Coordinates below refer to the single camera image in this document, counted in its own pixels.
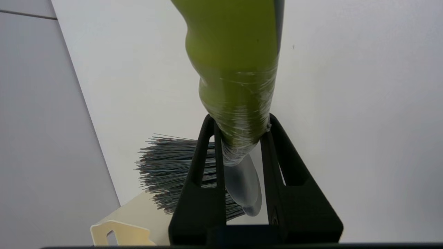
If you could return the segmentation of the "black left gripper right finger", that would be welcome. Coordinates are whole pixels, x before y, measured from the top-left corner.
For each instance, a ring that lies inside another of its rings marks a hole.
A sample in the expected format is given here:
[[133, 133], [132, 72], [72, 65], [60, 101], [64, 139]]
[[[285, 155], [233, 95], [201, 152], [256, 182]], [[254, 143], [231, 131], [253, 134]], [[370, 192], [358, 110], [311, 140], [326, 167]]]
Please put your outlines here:
[[283, 242], [339, 242], [343, 224], [281, 123], [260, 140], [269, 224]]

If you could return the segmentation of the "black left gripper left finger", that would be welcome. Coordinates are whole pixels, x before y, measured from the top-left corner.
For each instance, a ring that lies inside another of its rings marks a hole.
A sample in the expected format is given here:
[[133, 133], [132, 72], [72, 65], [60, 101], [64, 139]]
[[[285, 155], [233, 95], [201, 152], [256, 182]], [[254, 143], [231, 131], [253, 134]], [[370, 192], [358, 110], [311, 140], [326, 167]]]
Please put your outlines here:
[[[202, 188], [209, 139], [215, 138], [216, 186]], [[226, 188], [221, 132], [207, 115], [181, 195], [168, 227], [171, 245], [206, 245], [208, 231], [226, 225]]]

